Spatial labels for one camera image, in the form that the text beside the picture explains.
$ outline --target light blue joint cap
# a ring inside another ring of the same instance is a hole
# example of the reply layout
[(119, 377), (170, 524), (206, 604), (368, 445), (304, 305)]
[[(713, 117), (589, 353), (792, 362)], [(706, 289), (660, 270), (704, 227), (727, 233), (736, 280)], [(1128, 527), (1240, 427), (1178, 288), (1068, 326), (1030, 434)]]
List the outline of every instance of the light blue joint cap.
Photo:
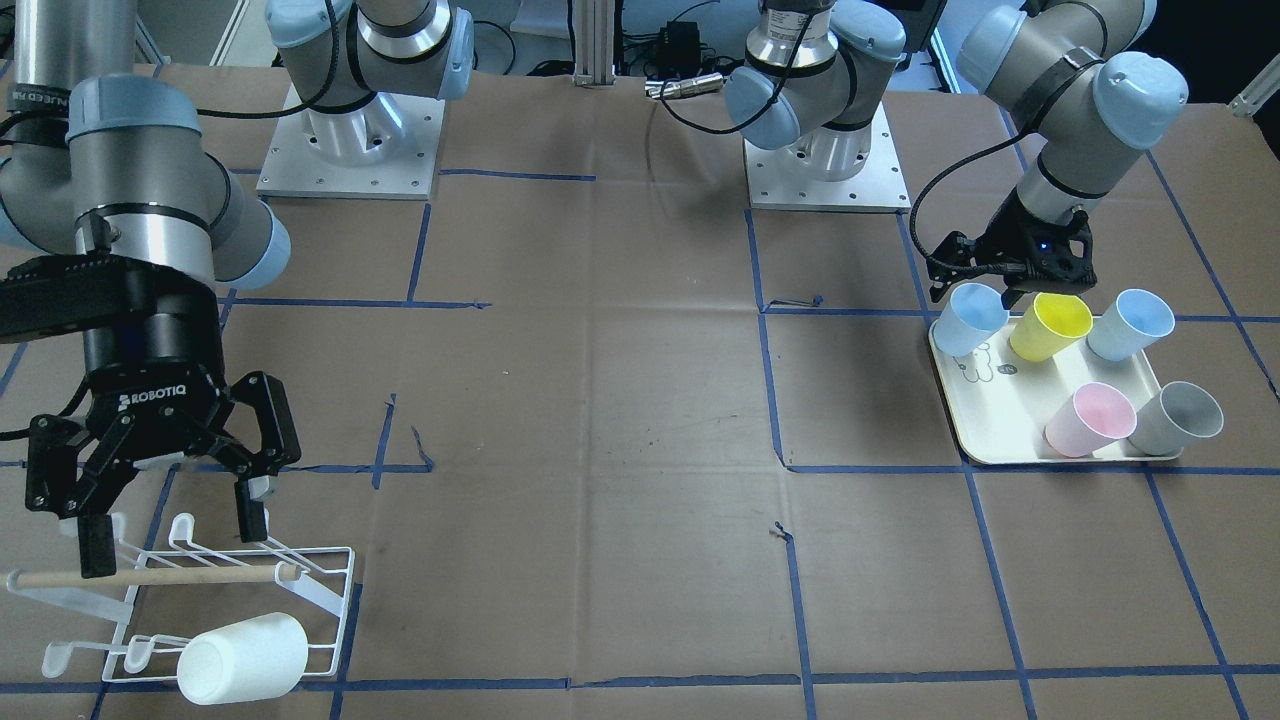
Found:
[(960, 45), (960, 56), (956, 59), (960, 77), (973, 83), (978, 92), (987, 92), (1024, 22), (1027, 13), (1007, 5), (993, 9), (978, 20)]
[[(0, 168), (4, 168), (4, 164), (8, 161), (8, 158), (0, 158)], [(32, 242), (27, 240), (27, 236), (22, 234), (18, 225), (13, 224), (13, 220), (9, 218), (9, 211), (4, 208), (4, 202), (0, 202), (0, 242), (10, 247), (27, 250), (29, 252), (44, 252), (44, 250), (32, 245)]]
[[(351, 12), (351, 3), (333, 0), (333, 13), (339, 22)], [(266, 4), (266, 29), (276, 47), (297, 47), (329, 32), (329, 12), (324, 0), (270, 0)]]
[[(753, 68), (739, 68), (724, 83), (724, 105), (733, 124), (739, 124), (760, 111), (773, 96), (773, 81)], [(742, 128), (742, 137), (762, 150), (778, 150), (800, 140), (800, 120), (780, 95), (759, 119)]]
[(289, 264), (289, 256), (293, 254), (293, 243), (289, 242), (289, 231), (284, 229), (280, 219), (275, 217), (275, 213), (271, 213), (270, 208), (266, 211), (271, 215), (271, 238), (266, 242), (266, 251), (262, 252), (262, 256), (250, 272), (227, 282), (228, 286), (236, 290), (266, 287), (275, 282), (275, 278), (280, 277), (284, 273), (285, 265)]
[(72, 90), (67, 142), (116, 128), (175, 127), (196, 131), (196, 106), (177, 87), (133, 74), (92, 77)]
[(475, 26), (471, 13), (462, 8), (453, 9), (453, 29), (449, 37), (449, 58), (440, 78), (440, 100), (457, 100), (467, 94), (471, 86), (471, 50), (475, 47)]
[(1151, 22), (1156, 19), (1156, 0), (1143, 0), (1142, 3), (1142, 23), (1138, 24), (1138, 32), (1133, 36), (1134, 40), (1142, 37), (1142, 33), (1147, 32), (1151, 27)]
[(831, 29), (859, 51), (897, 64), (906, 47), (906, 29), (893, 13), (864, 0), (840, 0), (831, 10)]
[(1146, 53), (1120, 53), (1093, 79), (1098, 115), (1120, 142), (1147, 150), (1187, 105), (1187, 78)]

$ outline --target pink cup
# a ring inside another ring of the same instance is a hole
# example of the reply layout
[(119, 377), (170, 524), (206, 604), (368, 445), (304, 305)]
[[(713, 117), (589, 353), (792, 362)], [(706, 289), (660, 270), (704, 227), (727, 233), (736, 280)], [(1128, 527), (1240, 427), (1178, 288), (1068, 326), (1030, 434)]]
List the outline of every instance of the pink cup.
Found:
[(1087, 383), (1044, 425), (1044, 439), (1066, 457), (1083, 457), (1133, 434), (1138, 414), (1119, 389)]

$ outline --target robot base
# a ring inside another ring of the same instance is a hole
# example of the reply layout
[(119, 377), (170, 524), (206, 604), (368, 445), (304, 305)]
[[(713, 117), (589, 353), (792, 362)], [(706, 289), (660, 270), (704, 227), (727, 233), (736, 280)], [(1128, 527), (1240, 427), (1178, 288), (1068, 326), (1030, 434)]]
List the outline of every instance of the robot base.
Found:
[[(370, 165), (335, 165), (310, 146), (302, 113), (288, 115), (275, 126), (257, 192), (278, 197), (430, 200), (444, 101), (410, 95), (390, 97), (408, 123), (407, 147)], [(297, 102), (297, 92), (291, 87), (284, 106)]]
[(883, 105), (872, 119), (872, 149), (863, 169), (846, 181), (806, 176), (787, 149), (746, 147), (746, 182), (751, 208), (763, 210), (826, 210), (832, 213), (896, 213), (911, 206), (888, 129)]

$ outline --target gray cup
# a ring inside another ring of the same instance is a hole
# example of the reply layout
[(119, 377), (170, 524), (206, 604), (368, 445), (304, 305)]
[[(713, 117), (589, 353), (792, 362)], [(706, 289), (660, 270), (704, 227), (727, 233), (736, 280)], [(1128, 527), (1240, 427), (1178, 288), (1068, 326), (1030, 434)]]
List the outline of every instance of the gray cup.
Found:
[(1171, 382), (1138, 411), (1129, 442), (1147, 455), (1175, 455), (1222, 432), (1222, 407), (1204, 388)]

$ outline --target yellow cup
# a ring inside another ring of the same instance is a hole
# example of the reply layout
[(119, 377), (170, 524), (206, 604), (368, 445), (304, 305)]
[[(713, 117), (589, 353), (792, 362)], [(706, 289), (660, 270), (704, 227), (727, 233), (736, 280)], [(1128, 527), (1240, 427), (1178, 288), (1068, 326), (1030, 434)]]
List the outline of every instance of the yellow cup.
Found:
[(1074, 295), (1042, 292), (1009, 334), (1009, 345), (1023, 360), (1042, 363), (1089, 334), (1093, 313)]

